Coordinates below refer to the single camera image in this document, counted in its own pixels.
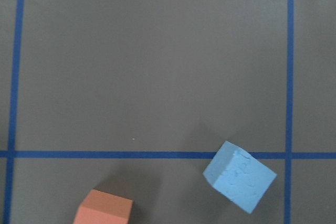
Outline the blue foam block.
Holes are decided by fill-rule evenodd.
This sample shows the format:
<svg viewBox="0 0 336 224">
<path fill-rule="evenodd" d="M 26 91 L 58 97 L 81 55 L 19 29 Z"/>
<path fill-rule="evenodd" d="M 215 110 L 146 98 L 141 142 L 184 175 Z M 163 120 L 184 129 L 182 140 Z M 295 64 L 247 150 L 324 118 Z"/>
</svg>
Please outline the blue foam block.
<svg viewBox="0 0 336 224">
<path fill-rule="evenodd" d="M 226 141 L 203 176 L 216 191 L 251 214 L 277 174 L 241 147 Z"/>
</svg>

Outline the near orange foam block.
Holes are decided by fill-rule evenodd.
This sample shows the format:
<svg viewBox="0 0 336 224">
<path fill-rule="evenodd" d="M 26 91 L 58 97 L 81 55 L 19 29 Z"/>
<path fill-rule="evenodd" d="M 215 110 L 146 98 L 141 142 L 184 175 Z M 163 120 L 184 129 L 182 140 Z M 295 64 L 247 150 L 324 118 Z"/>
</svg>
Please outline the near orange foam block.
<svg viewBox="0 0 336 224">
<path fill-rule="evenodd" d="M 133 200 L 92 189 L 79 205 L 74 223 L 128 223 Z"/>
</svg>

